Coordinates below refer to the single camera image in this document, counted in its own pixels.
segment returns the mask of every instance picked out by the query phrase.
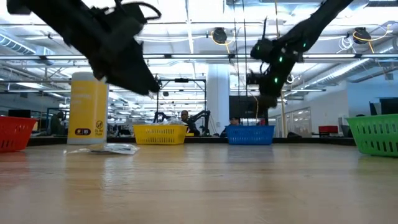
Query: table surface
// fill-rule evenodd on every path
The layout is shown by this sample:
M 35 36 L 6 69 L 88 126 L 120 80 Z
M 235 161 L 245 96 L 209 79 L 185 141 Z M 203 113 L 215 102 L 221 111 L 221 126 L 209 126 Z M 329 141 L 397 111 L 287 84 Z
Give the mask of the table surface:
M 398 160 L 321 144 L 0 154 L 1 223 L 397 223 Z

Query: yellow cylinder container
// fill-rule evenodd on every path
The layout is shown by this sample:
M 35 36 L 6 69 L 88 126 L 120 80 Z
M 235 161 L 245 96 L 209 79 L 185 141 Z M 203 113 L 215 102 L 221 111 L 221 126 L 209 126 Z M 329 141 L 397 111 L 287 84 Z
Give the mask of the yellow cylinder container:
M 91 72 L 72 75 L 68 144 L 106 142 L 109 85 Z

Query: green basket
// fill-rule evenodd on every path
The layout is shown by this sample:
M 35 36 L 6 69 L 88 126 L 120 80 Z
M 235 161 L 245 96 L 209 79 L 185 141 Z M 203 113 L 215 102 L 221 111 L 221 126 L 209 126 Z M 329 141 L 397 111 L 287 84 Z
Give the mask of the green basket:
M 398 157 L 398 114 L 347 119 L 363 154 Z

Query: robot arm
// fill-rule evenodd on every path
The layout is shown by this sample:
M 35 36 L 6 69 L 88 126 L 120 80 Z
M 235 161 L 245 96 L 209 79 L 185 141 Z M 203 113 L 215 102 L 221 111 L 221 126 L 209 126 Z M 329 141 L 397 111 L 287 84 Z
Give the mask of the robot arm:
M 108 83 L 147 95 L 160 90 L 143 58 L 143 44 L 134 40 L 148 20 L 161 13 L 150 4 L 130 2 L 99 9 L 81 0 L 7 0 L 10 14 L 38 15 L 58 32 L 64 42 L 87 59 L 94 76 Z M 155 17 L 144 17 L 140 6 L 151 8 Z
M 276 40 L 264 37 L 251 50 L 251 57 L 269 63 L 264 73 L 252 73 L 247 84 L 259 84 L 263 98 L 273 98 L 269 107 L 276 106 L 276 99 L 296 62 L 303 62 L 303 53 L 310 50 L 324 28 L 353 0 L 326 0 L 308 19 L 299 22 Z
M 201 111 L 189 118 L 189 120 L 193 123 L 195 123 L 197 120 L 200 118 L 205 118 L 205 125 L 201 126 L 202 132 L 204 136 L 209 136 L 210 135 L 210 130 L 209 130 L 209 119 L 210 119 L 210 111 Z

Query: yellow label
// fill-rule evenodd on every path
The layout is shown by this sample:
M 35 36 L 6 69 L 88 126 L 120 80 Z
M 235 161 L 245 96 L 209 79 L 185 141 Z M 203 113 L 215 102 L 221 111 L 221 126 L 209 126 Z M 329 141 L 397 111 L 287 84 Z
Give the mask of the yellow label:
M 68 138 L 102 139 L 107 86 L 97 80 L 74 80 L 70 97 Z

